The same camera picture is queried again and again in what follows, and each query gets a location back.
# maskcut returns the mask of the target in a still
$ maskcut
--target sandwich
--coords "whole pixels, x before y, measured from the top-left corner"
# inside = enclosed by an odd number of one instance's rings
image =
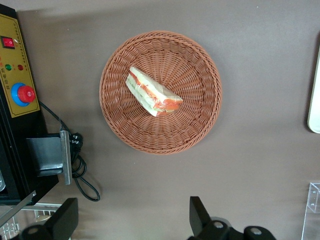
[[[183,103],[181,97],[133,66],[125,83],[139,103],[155,117],[172,114]]]

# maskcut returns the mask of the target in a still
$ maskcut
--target emergency stop button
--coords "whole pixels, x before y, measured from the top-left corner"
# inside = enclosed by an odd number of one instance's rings
[[[26,107],[36,99],[35,90],[22,82],[12,86],[11,96],[13,101],[20,107]]]
[[[36,98],[36,94],[32,87],[25,85],[18,88],[18,98],[23,103],[32,103]]]

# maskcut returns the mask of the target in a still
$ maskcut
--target gray tabletop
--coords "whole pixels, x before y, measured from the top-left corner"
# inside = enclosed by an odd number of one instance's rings
[[[320,179],[320,135],[307,127],[319,50],[318,0],[2,0],[15,8],[39,98],[84,136],[91,203],[63,181],[44,202],[79,197],[73,239],[187,239],[189,197],[239,231],[301,239],[309,182]],[[223,100],[209,134],[166,156],[118,139],[99,104],[103,68],[125,40],[186,35],[219,70]],[[48,129],[59,124],[45,114]]]

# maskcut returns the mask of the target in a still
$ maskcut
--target brown basket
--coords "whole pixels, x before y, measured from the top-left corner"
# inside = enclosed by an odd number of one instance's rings
[[[134,66],[183,99],[180,110],[150,115],[126,86]],[[173,154],[198,143],[219,114],[222,87],[215,63],[195,41],[169,31],[137,35],[108,60],[100,82],[100,105],[113,132],[150,154]]]

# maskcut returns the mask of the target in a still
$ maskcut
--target blue button base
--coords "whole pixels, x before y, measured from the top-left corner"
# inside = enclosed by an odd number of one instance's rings
[[[18,97],[18,89],[22,86],[25,86],[25,84],[19,82],[19,83],[16,83],[12,86],[11,88],[11,96],[12,96],[12,99],[13,101],[20,107],[26,107],[29,105],[28,102],[23,102],[20,100],[20,98]]]

